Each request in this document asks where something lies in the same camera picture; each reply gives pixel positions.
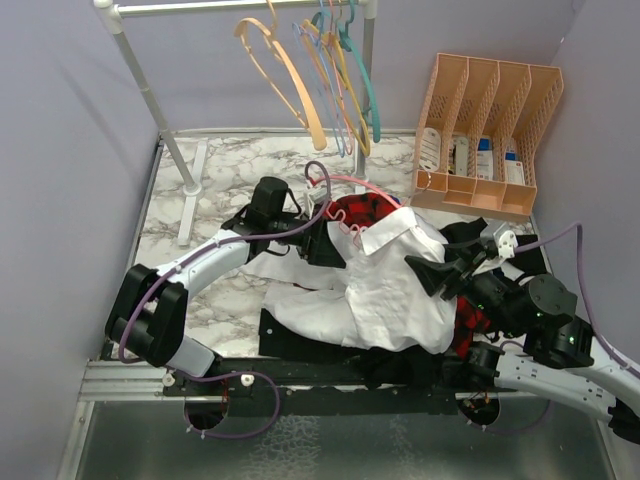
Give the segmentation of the white shirt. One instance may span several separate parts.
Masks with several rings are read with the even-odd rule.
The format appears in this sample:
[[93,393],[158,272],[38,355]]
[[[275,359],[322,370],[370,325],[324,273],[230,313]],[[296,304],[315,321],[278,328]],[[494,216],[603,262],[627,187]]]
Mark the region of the white shirt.
[[408,256],[441,263],[444,237],[401,207],[354,236],[336,223],[329,237],[346,266],[311,266],[291,251],[258,255],[244,274],[268,279],[264,308],[307,339],[343,347],[398,352],[419,345],[440,354],[454,337],[456,303],[428,295]]

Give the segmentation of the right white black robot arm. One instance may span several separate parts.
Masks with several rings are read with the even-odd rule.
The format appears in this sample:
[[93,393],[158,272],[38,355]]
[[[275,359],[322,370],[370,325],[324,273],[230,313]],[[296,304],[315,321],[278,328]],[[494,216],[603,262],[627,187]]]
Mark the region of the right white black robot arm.
[[517,250],[512,233],[449,244],[442,262],[408,255],[427,295],[461,312],[450,351],[451,382],[472,391],[515,390],[579,410],[631,443],[639,441],[639,378],[595,327],[576,314],[578,298],[549,273],[520,282],[482,266]]

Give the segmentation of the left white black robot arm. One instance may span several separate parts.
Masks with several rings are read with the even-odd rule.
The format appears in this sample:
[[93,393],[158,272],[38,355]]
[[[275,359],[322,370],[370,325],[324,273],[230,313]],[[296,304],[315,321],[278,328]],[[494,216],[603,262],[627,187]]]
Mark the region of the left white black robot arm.
[[159,267],[131,267],[106,322],[107,338],[121,353],[185,373],[195,392],[214,392],[221,380],[214,364],[219,356],[185,333],[187,308],[195,296],[268,251],[273,242],[296,248],[312,265],[345,265],[327,231],[327,186],[308,187],[304,202],[290,212],[284,205],[292,195],[285,181],[263,177],[250,202],[200,247]]

